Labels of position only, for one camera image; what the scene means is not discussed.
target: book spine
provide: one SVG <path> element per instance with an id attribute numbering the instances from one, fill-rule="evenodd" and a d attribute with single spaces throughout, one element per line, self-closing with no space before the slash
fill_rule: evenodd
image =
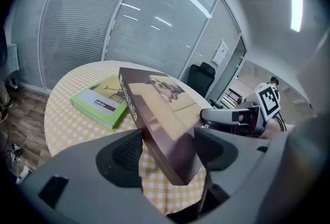
<path id="1" fill-rule="evenodd" d="M 139 110 L 135 106 L 133 100 L 133 94 L 129 88 L 128 83 L 125 80 L 125 77 L 121 72 L 121 69 L 119 69 L 119 83 L 122 87 L 128 105 L 128 109 L 133 117 L 135 125 L 138 129 L 142 129 L 143 141 L 147 146 L 148 150 L 151 152 L 151 155 L 155 160 L 155 162 L 157 163 L 157 165 L 159 166 L 160 170 L 164 173 L 164 175 L 172 184 L 186 185 L 186 183 L 177 175 L 177 173 L 169 165 L 169 161 L 163 155 L 157 143 L 155 142 L 154 138 L 152 137 L 152 134 L 147 128 L 142 116 L 140 115 Z"/>

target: book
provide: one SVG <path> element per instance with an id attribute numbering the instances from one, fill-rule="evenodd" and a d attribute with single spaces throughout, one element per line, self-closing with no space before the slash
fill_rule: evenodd
<path id="1" fill-rule="evenodd" d="M 127 113 L 118 76 L 110 76 L 70 98 L 72 105 L 90 119 L 115 129 Z"/>
<path id="2" fill-rule="evenodd" d="M 193 146 L 202 108 L 163 73 L 120 67 L 119 83 L 158 167 L 171 184 L 189 184 L 202 165 Z"/>

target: round table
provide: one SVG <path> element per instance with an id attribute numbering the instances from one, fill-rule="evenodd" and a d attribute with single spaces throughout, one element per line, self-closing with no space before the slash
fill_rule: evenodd
<path id="1" fill-rule="evenodd" d="M 80 66 L 66 74 L 54 87 L 45 111 L 45 136 L 52 156 L 74 144 L 113 133 L 76 110 L 71 105 L 70 97 L 110 75 L 118 75 L 119 67 L 160 72 L 135 63 L 100 61 Z M 210 104 L 189 86 L 179 80 L 176 82 L 202 108 L 211 108 Z M 136 126 L 128 112 L 115 132 L 132 129 L 136 129 Z M 200 200 L 206 171 L 202 166 L 189 185 L 172 185 L 143 145 L 139 160 L 139 175 L 142 177 L 144 195 L 163 214 L 169 214 L 180 211 Z"/>

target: ceiling light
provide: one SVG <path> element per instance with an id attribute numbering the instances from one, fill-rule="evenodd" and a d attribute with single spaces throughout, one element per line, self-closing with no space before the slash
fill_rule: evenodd
<path id="1" fill-rule="evenodd" d="M 137 8 L 137 7 L 134 7 L 134 6 L 128 5 L 128 4 L 124 4 L 124 3 L 122 3 L 122 5 L 125 6 L 125 7 L 130 7 L 130 8 L 133 8 L 133 9 L 139 10 L 139 11 L 141 10 L 140 8 Z"/>
<path id="2" fill-rule="evenodd" d="M 165 23 L 166 25 L 169 25 L 170 27 L 172 27 L 172 25 L 170 23 L 166 22 L 165 20 L 162 20 L 159 17 L 155 17 L 155 19 L 157 19 L 157 20 L 161 21 L 162 23 Z"/>
<path id="3" fill-rule="evenodd" d="M 200 2 L 198 2 L 197 0 L 190 0 L 195 6 L 198 7 L 198 9 L 204 13 L 204 15 L 209 18 L 210 17 L 210 13 L 206 10 L 205 7 L 202 6 L 202 4 Z"/>
<path id="4" fill-rule="evenodd" d="M 156 28 L 156 27 L 154 27 L 153 25 L 151 25 L 151 27 L 152 27 L 152 28 L 155 28 L 155 29 L 157 29 L 157 30 L 160 30 L 159 28 Z"/>
<path id="5" fill-rule="evenodd" d="M 132 17 L 129 17 L 129 16 L 127 16 L 127 15 L 123 15 L 124 17 L 127 17 L 127 18 L 129 18 L 129 19 L 133 19 L 133 20 L 136 20 L 136 21 L 138 21 L 137 19 L 135 19 L 135 18 L 132 18 Z"/>
<path id="6" fill-rule="evenodd" d="M 291 0 L 291 28 L 300 31 L 303 18 L 303 0 Z"/>

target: checkered tablecloth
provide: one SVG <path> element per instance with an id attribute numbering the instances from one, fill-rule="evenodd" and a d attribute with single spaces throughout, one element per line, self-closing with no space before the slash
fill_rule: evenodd
<path id="1" fill-rule="evenodd" d="M 119 73 L 119 67 L 156 71 L 155 69 L 128 62 L 100 61 L 78 67 L 66 74 L 54 87 L 45 111 L 45 136 L 51 155 L 74 144 L 97 139 L 113 131 L 92 121 L 70 102 L 70 97 L 110 75 Z M 207 101 L 186 84 L 176 82 L 202 107 L 211 108 Z M 136 129 L 128 113 L 115 133 Z M 139 161 L 144 195 L 163 214 L 180 211 L 200 200 L 206 171 L 201 167 L 194 179 L 186 186 L 172 185 L 143 145 Z"/>

